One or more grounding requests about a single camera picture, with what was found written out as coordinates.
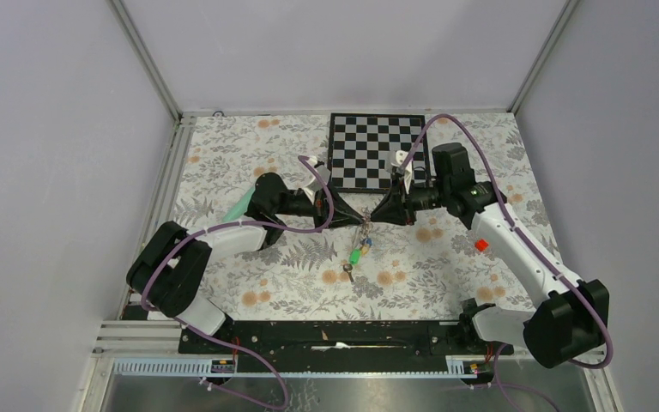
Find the mint green object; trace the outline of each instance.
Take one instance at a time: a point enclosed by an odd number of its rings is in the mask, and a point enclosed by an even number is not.
[[[350,264],[357,264],[360,261],[360,249],[355,249],[350,253]]]
[[[246,210],[249,209],[249,202],[251,201],[251,197],[254,196],[254,191],[256,191],[256,186],[252,185],[249,191],[239,199],[236,205],[234,205],[231,210],[223,216],[222,222],[226,223],[228,221],[235,221],[243,216],[244,213],[246,213]]]

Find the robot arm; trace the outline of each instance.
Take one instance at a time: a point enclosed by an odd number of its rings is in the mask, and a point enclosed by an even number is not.
[[[322,163],[315,168],[326,170]],[[328,187],[335,208],[329,227],[362,224],[362,216],[350,208],[332,186]],[[296,215],[312,217],[315,227],[320,227],[329,215],[326,194],[320,190],[308,196],[307,191],[307,187],[290,191],[279,175],[265,173],[257,179],[248,207],[238,221],[273,222],[284,226],[277,215]],[[227,315],[197,292],[206,266],[237,253],[270,247],[282,232],[275,227],[240,225],[204,234],[201,240],[188,239],[174,256],[172,264],[155,278],[148,291],[148,301],[165,316],[178,318],[212,336],[226,321]],[[187,230],[174,221],[161,225],[130,267],[128,285],[144,294],[148,280],[163,259],[175,245],[188,237]]]
[[[466,149],[460,143],[448,143],[433,148],[432,155],[436,171],[433,187],[409,186],[401,178],[407,171],[396,173],[390,191],[372,212],[371,220],[413,224],[416,211],[444,207],[504,260],[527,290],[536,312],[473,305],[460,317],[472,335],[469,339],[528,348],[545,367],[555,367],[602,345],[604,336],[589,312],[510,228],[500,207],[500,203],[506,203],[504,195],[497,199],[491,183],[476,182]],[[599,281],[584,282],[566,268],[518,220],[511,206],[506,205],[506,209],[516,229],[526,234],[545,259],[557,265],[607,324],[609,295],[605,287]]]

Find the white wall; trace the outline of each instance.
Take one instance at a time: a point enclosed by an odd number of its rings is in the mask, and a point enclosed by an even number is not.
[[[0,1],[0,411],[69,407],[171,125],[105,2]]]
[[[519,124],[565,261],[610,290],[626,411],[659,410],[659,2],[583,2]]]
[[[505,108],[565,0],[126,0],[185,110]]]

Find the chessboard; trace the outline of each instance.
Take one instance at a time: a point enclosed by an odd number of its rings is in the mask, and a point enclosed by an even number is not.
[[[333,113],[327,165],[338,191],[382,193],[390,188],[385,162],[390,153],[409,151],[426,125],[423,116]],[[430,185],[428,143],[413,158],[414,183]]]

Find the table surface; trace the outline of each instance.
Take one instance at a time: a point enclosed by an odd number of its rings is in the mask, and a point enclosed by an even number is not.
[[[514,117],[457,117],[479,141],[519,218],[559,256]],[[198,118],[173,219],[190,232],[220,222],[262,173],[278,173],[290,189],[303,185],[310,174],[297,155],[326,159],[329,131],[329,115]],[[478,155],[453,123],[439,120],[427,138],[430,148],[463,143],[477,179],[487,179]],[[382,195],[342,197],[362,212],[374,209]],[[222,259],[206,269],[200,293],[242,320],[453,319],[468,298],[533,310],[504,262],[491,248],[478,252],[477,239],[458,219],[444,209],[419,212],[417,219],[410,227],[373,225],[373,247],[355,265],[355,282],[342,272],[356,230],[346,227],[284,233],[265,251]],[[284,221],[292,227],[312,225],[309,218]]]

